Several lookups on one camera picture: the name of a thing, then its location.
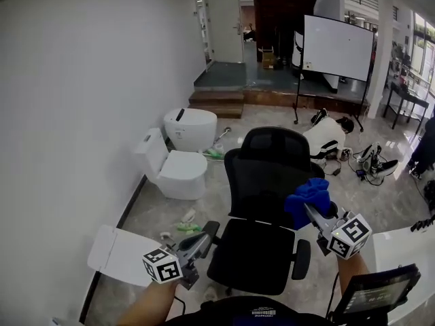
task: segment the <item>toilet tank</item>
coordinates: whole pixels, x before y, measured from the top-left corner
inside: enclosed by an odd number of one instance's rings
[[[198,109],[175,109],[164,117],[164,128],[179,151],[206,151],[216,136],[216,114]]]
[[[159,128],[151,128],[147,132],[136,148],[135,155],[143,173],[151,182],[154,182],[169,155]]]

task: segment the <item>white shirt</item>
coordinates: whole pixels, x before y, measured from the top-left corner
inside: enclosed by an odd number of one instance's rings
[[[325,117],[303,135],[308,140],[310,155],[312,156],[316,156],[322,146],[333,140],[338,143],[337,149],[343,150],[345,148],[346,134],[341,125],[331,117]]]

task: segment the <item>black table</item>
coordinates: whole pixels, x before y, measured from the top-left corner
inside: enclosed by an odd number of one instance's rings
[[[400,110],[402,110],[403,102],[408,101],[408,102],[413,104],[413,108],[411,109],[411,112],[409,113],[409,116],[408,116],[406,123],[409,123],[409,121],[411,120],[411,116],[413,114],[415,105],[419,105],[419,106],[424,108],[423,115],[420,118],[419,126],[417,128],[417,131],[415,132],[417,134],[420,127],[421,127],[421,124],[423,123],[423,119],[424,119],[424,116],[426,114],[426,110],[429,107],[429,103],[427,101],[424,101],[423,99],[420,99],[418,96],[411,94],[408,91],[408,88],[401,88],[399,85],[397,85],[394,82],[391,82],[390,88],[391,89],[389,90],[387,106],[385,107],[385,111],[383,112],[383,117],[385,117],[387,115],[388,108],[395,111],[395,109],[389,104],[389,102],[392,98],[393,92],[395,92],[400,97],[400,104],[399,104],[399,108],[396,112],[396,118],[394,119],[393,126],[391,129],[394,129],[394,127],[396,126],[397,120],[398,120],[399,115],[400,115]]]

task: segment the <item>black hair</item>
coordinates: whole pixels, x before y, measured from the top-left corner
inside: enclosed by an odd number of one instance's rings
[[[353,124],[353,121],[347,117],[342,117],[341,119],[336,120],[335,122],[340,124],[341,128],[346,130],[348,133],[351,133],[353,131],[353,128],[355,127],[355,125]]]

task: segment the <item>green object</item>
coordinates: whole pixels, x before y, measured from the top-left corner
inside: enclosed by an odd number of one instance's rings
[[[177,230],[182,232],[188,232],[188,231],[201,232],[203,229],[195,223],[180,222],[178,223]]]
[[[212,158],[215,158],[216,160],[223,160],[224,159],[224,155],[222,153],[219,153],[219,152],[215,151],[214,149],[208,149],[207,153]]]

